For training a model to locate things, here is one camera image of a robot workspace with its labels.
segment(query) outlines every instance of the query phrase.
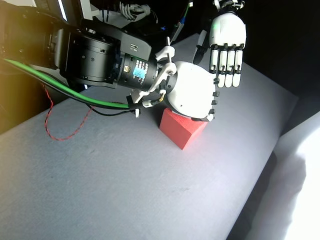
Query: red block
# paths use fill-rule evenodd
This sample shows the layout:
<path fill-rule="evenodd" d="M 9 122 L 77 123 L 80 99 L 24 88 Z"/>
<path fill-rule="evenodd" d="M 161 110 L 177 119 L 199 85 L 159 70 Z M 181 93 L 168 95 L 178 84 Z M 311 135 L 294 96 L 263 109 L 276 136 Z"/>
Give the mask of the red block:
<path fill-rule="evenodd" d="M 200 135 L 207 123 L 192 121 L 166 108 L 163 111 L 160 130 L 177 144 L 179 148 L 184 149 Z"/>

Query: white light strip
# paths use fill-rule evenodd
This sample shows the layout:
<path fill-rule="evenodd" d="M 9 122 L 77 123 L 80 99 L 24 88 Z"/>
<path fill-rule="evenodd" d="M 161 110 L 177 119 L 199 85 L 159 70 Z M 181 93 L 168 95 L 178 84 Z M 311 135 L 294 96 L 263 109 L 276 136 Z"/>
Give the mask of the white light strip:
<path fill-rule="evenodd" d="M 67 20 L 67 16 L 66 16 L 66 12 L 65 12 L 65 9 L 64 9 L 64 5 L 62 4 L 62 1 L 58 0 L 58 3 L 59 3 L 59 7 L 60 7 L 60 10 L 61 10 L 63 19 L 68 21 Z"/>

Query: gray table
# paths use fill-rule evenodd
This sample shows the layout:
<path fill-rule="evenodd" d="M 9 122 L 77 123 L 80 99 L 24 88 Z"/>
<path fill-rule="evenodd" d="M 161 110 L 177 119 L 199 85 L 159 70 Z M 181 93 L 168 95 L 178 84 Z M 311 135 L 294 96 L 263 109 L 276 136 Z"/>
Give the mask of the gray table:
<path fill-rule="evenodd" d="M 178 43 L 175 60 L 190 61 L 196 42 Z M 85 94 L 125 101 L 128 92 Z M 246 64 L 240 87 L 220 92 L 216 119 L 183 151 L 158 128 L 164 106 L 140 119 L 92 113 L 64 142 L 46 135 L 46 112 L 2 134 L 0 239 L 225 239 L 296 98 Z M 68 99 L 54 107 L 49 128 L 63 137 L 87 110 Z"/>

